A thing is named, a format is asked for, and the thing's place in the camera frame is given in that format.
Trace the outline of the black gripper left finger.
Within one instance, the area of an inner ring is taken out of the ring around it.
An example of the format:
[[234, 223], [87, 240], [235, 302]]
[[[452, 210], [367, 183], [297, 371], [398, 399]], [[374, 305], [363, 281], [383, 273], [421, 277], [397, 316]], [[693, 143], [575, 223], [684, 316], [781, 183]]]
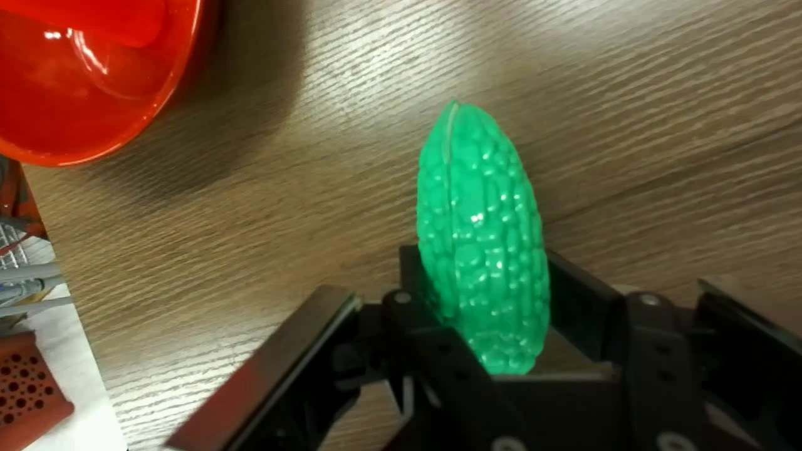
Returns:
[[383, 379], [382, 305], [317, 288], [165, 441], [167, 451], [317, 451]]

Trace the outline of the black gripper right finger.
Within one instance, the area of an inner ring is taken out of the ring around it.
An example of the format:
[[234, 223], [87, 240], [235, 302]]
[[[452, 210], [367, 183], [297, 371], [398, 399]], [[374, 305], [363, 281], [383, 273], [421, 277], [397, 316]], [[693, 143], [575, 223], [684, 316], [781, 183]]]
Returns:
[[624, 374], [644, 451], [802, 451], [802, 342], [715, 281], [694, 307], [627, 296]]

